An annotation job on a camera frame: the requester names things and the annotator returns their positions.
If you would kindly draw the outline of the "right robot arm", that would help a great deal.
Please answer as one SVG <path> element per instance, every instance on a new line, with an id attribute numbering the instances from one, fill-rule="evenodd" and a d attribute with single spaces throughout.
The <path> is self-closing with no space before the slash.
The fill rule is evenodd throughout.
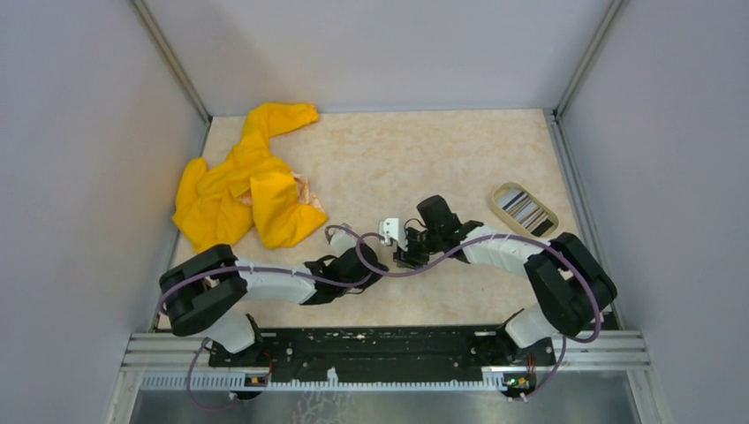
<path id="1" fill-rule="evenodd" d="M 574 234 L 551 239 L 501 233 L 479 221 L 461 221 L 440 195 L 417 207 L 419 229 L 389 218 L 380 223 L 385 246 L 394 246 L 394 262 L 412 271 L 440 259 L 488 265 L 530 283 L 536 302 L 514 314 L 500 329 L 497 351 L 509 364 L 521 363 L 543 338 L 575 338 L 588 325 L 602 328 L 602 312 L 618 291 L 602 265 Z"/>

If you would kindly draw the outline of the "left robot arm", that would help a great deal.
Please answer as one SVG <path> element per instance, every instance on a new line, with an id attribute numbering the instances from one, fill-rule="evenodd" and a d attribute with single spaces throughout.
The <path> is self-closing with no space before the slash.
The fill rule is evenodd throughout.
<path id="1" fill-rule="evenodd" d="M 160 308 L 174 336 L 206 337 L 241 364 L 252 366 L 262 359 L 265 343 L 254 319 L 235 308 L 238 303 L 325 305 L 351 289 L 364 291 L 387 271 L 368 246 L 281 267 L 240 259 L 230 246 L 217 245 L 160 277 Z"/>

